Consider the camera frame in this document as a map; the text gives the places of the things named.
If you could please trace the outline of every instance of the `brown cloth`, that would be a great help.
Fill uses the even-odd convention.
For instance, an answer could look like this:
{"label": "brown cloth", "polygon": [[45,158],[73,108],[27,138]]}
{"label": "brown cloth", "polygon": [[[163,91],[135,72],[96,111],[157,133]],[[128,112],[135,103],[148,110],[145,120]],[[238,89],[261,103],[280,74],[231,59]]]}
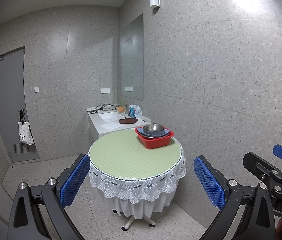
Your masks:
{"label": "brown cloth", "polygon": [[119,119],[119,123],[136,123],[137,121],[138,121],[137,118]]}

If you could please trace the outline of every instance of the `table skirt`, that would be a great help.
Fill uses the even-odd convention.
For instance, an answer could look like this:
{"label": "table skirt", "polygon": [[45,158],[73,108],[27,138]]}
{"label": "table skirt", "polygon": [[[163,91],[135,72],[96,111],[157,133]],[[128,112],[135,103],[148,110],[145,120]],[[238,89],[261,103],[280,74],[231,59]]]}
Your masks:
{"label": "table skirt", "polygon": [[162,212],[163,207],[170,205],[176,192],[175,190],[170,193],[161,192],[159,197],[154,201],[140,200],[138,203],[132,204],[129,199],[119,199],[118,197],[107,198],[102,190],[98,188],[96,190],[100,199],[106,204],[109,210],[116,210],[119,216],[121,212],[126,217],[134,215],[136,219],[142,219],[143,214],[150,218],[152,212]]}

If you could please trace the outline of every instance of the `soap bottle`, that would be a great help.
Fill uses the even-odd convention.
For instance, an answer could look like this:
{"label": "soap bottle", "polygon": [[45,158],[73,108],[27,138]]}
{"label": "soap bottle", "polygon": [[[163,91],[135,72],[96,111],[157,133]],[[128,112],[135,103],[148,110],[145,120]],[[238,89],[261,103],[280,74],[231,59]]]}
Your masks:
{"label": "soap bottle", "polygon": [[118,110],[119,110],[119,113],[123,113],[125,111],[124,106],[122,106],[122,102],[120,102]]}

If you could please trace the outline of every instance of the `screw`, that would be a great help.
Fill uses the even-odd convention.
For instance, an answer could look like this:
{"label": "screw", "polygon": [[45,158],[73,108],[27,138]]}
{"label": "screw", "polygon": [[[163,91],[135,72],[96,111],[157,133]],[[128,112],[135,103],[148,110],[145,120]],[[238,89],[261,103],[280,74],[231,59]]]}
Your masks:
{"label": "screw", "polygon": [[259,185],[260,185],[260,188],[263,188],[263,189],[266,188],[266,185],[264,183],[260,183]]}
{"label": "screw", "polygon": [[49,180],[47,181],[47,183],[48,183],[50,186],[52,186],[52,185],[54,185],[54,184],[56,183],[56,180],[55,180],[55,179],[49,179]]}
{"label": "screw", "polygon": [[19,188],[20,189],[24,189],[26,187],[26,183],[22,182],[20,185],[19,185]]}
{"label": "screw", "polygon": [[277,192],[280,192],[280,191],[281,191],[281,188],[280,188],[279,186],[275,186],[274,188],[275,188],[275,190],[276,190]]}
{"label": "screw", "polygon": [[229,180],[229,184],[230,184],[231,186],[236,186],[236,185],[237,185],[237,182],[236,182],[234,179],[230,179],[230,180]]}

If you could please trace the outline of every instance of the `tote bag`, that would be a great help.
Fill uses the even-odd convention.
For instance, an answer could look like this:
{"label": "tote bag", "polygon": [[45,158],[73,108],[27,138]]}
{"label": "tote bag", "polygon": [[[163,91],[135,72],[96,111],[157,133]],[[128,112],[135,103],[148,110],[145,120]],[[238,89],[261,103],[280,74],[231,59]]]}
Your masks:
{"label": "tote bag", "polygon": [[19,134],[20,142],[26,143],[28,145],[32,145],[34,143],[30,130],[30,124],[26,122],[22,110],[20,110]]}

